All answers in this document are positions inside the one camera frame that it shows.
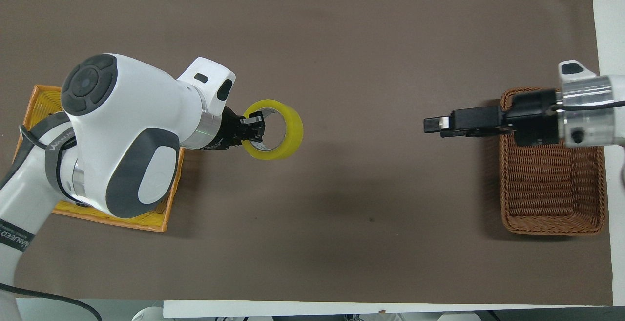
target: orange basket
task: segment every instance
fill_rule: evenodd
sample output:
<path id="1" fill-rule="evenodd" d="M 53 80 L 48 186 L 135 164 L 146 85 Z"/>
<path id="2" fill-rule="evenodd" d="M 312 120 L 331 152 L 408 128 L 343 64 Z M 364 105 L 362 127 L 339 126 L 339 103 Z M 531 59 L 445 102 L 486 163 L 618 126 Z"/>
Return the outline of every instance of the orange basket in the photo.
<path id="1" fill-rule="evenodd" d="M 507 110 L 518 92 L 501 98 Z M 510 232 L 532 235 L 593 235 L 605 225 L 607 194 L 603 147 L 566 148 L 563 142 L 518 147 L 500 136 L 501 217 Z"/>
<path id="2" fill-rule="evenodd" d="M 61 107 L 61 88 L 56 86 L 35 85 L 33 94 L 26 109 L 24 117 L 24 125 L 26 129 L 31 129 L 40 120 L 49 116 L 54 112 L 62 111 Z M 22 143 L 22 138 L 18 140 L 18 148 Z M 183 167 L 183 158 L 185 157 L 185 149 L 180 149 L 178 158 L 178 169 L 174 182 L 161 203 L 152 211 L 146 212 L 134 218 L 117 218 L 109 214 L 105 214 L 99 210 L 90 207 L 79 207 L 74 203 L 67 201 L 59 201 L 54 208 L 55 214 L 64 214 L 76 218 L 88 219 L 89 221 L 100 222 L 107 225 L 134 228 L 137 230 L 147 230 L 154 232 L 165 232 L 167 230 L 167 221 L 171 212 L 171 206 L 174 201 L 174 195 L 178 189 L 178 181 L 180 180 L 181 170 Z"/>

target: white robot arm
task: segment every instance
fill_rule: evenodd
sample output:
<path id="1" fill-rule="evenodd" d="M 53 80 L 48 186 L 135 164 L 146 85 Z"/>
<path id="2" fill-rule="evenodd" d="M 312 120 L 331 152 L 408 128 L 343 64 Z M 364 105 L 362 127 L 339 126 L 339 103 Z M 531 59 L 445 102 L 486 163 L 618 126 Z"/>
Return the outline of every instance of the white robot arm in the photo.
<path id="1" fill-rule="evenodd" d="M 246 118 L 226 107 L 234 80 L 234 73 L 205 58 L 178 79 L 118 54 L 93 56 L 74 68 L 61 91 L 64 112 L 30 131 L 21 128 L 24 141 L 0 181 L 0 320 L 20 319 L 6 289 L 22 252 L 61 199 L 135 217 L 169 191 L 180 147 L 221 150 L 250 141 L 264 148 L 267 113 Z M 295 118 L 299 129 L 281 158 L 301 143 L 301 119 Z"/>

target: brown wicker basket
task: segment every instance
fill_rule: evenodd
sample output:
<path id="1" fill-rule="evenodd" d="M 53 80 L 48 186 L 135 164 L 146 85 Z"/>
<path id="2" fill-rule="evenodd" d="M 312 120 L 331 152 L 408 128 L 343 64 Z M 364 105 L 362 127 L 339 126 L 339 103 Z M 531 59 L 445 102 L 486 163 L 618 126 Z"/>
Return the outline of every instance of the brown wicker basket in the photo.
<path id="1" fill-rule="evenodd" d="M 518 92 L 501 98 L 509 109 Z M 500 136 L 501 217 L 510 232 L 532 235 L 592 235 L 605 225 L 607 194 L 603 147 L 518 147 Z"/>

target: brown table mat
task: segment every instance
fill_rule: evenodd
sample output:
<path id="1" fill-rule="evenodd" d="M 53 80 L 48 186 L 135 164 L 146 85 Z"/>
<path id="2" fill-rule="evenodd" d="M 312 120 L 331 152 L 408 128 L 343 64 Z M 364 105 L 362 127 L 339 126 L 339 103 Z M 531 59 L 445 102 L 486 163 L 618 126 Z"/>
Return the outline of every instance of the brown table mat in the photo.
<path id="1" fill-rule="evenodd" d="M 299 111 L 286 161 L 188 151 L 164 234 L 53 215 L 16 284 L 74 297 L 609 305 L 608 230 L 507 232 L 497 139 L 422 119 L 597 71 L 591 0 L 0 0 L 0 168 L 33 85 L 117 52 Z"/>

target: cable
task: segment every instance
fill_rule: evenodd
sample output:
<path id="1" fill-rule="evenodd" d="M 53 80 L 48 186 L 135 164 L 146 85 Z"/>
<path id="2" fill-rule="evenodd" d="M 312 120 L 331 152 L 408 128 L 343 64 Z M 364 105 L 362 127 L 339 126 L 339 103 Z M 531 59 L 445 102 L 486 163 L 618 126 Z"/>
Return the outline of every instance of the cable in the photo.
<path id="1" fill-rule="evenodd" d="M 578 105 L 574 107 L 565 107 L 563 105 L 553 105 L 551 111 L 594 111 L 596 109 L 606 109 L 615 107 L 625 107 L 625 101 L 614 101 L 613 103 L 601 104 L 601 105 Z"/>
<path id="2" fill-rule="evenodd" d="M 96 317 L 96 319 L 98 319 L 98 321 L 102 321 L 102 316 L 96 309 L 91 307 L 91 305 L 83 303 L 82 301 L 78 301 L 76 299 L 63 297 L 62 295 L 56 295 L 56 294 L 50 294 L 50 293 L 44 293 L 44 292 L 36 292 L 35 290 L 29 290 L 29 289 L 22 289 L 18 287 L 13 287 L 12 285 L 6 285 L 4 283 L 0 283 L 0 289 L 6 290 L 7 292 L 13 293 L 13 294 L 22 294 L 22 295 L 29 295 L 31 297 L 65 301 L 65 303 L 74 304 L 79 307 L 87 309 Z"/>
<path id="3" fill-rule="evenodd" d="M 491 314 L 492 317 L 495 318 L 496 321 L 501 321 L 501 319 L 495 314 L 493 310 L 488 310 L 488 313 Z"/>
<path id="4" fill-rule="evenodd" d="M 26 129 L 24 125 L 20 125 L 20 133 L 22 133 L 22 137 L 24 137 L 24 139 L 30 141 L 33 145 L 45 149 L 45 144 L 42 144 L 31 132 L 28 131 L 28 129 Z"/>

